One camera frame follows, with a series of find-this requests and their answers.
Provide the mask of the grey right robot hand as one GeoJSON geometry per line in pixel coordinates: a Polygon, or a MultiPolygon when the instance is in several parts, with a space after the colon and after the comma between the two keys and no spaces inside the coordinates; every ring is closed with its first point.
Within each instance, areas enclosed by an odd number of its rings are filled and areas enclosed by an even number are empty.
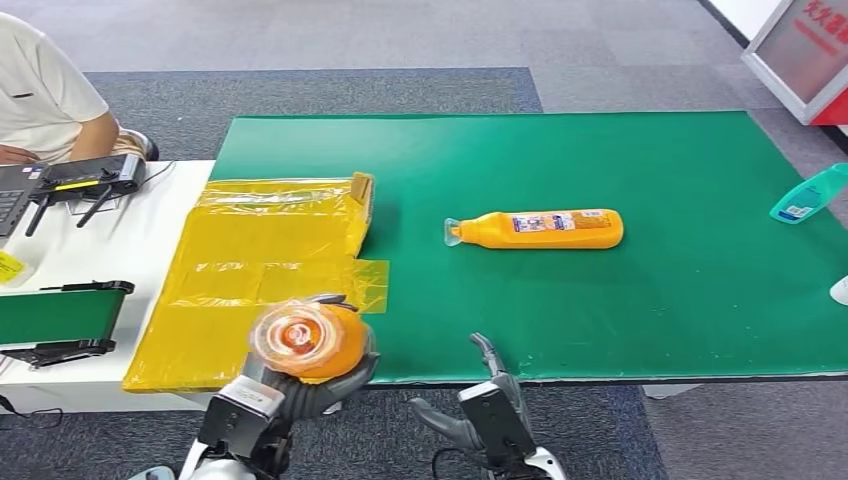
{"type": "Polygon", "coordinates": [[[465,417],[451,417],[421,398],[410,401],[414,413],[425,426],[459,448],[482,451],[492,458],[523,458],[534,453],[536,443],[517,378],[507,371],[486,336],[474,332],[470,339],[480,348],[490,379],[457,394],[465,417]]]}

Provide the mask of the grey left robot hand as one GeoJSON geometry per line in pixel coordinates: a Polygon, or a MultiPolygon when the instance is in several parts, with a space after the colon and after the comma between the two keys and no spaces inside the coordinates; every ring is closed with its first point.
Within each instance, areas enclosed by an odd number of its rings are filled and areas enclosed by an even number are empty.
{"type": "Polygon", "coordinates": [[[344,294],[293,298],[265,309],[248,335],[243,374],[283,395],[291,421],[322,415],[373,378],[380,361],[371,327],[344,294]]]}

